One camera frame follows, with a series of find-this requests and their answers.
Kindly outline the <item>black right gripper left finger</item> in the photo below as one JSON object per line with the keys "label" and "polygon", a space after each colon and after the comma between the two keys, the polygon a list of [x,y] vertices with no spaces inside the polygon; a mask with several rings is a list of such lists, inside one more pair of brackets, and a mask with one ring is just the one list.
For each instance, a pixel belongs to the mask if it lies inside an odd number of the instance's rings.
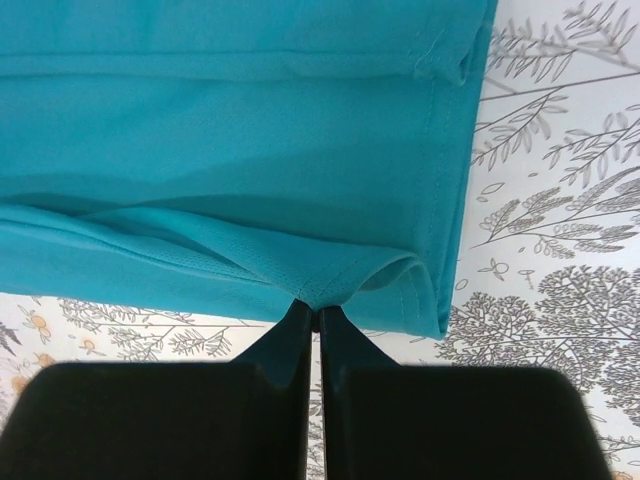
{"label": "black right gripper left finger", "polygon": [[59,363],[1,435],[5,479],[301,479],[313,312],[228,362]]}

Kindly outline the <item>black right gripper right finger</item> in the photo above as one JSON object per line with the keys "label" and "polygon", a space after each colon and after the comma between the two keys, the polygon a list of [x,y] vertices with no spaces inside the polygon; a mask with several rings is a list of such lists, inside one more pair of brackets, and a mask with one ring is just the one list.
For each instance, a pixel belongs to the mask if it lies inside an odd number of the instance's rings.
{"label": "black right gripper right finger", "polygon": [[320,311],[330,479],[607,479],[578,392],[538,367],[401,365]]}

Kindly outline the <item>teal t-shirt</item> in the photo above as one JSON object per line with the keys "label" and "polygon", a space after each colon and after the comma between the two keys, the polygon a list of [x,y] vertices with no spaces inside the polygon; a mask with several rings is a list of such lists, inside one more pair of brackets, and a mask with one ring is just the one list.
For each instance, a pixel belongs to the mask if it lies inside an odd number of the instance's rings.
{"label": "teal t-shirt", "polygon": [[449,320],[493,1],[5,1],[1,288]]}

